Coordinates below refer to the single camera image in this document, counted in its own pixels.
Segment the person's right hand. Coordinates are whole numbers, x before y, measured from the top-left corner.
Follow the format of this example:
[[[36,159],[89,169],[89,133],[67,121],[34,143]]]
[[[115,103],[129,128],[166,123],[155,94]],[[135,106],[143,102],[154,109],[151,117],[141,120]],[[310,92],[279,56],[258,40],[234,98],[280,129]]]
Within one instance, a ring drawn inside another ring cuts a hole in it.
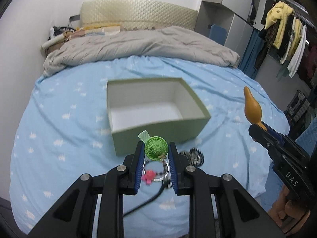
[[[289,193],[290,190],[283,185],[277,200],[272,204],[271,209],[268,210],[268,215],[286,236],[300,231],[310,216],[310,211],[305,210],[292,200],[287,200]],[[293,220],[283,226],[283,219],[287,215]]]

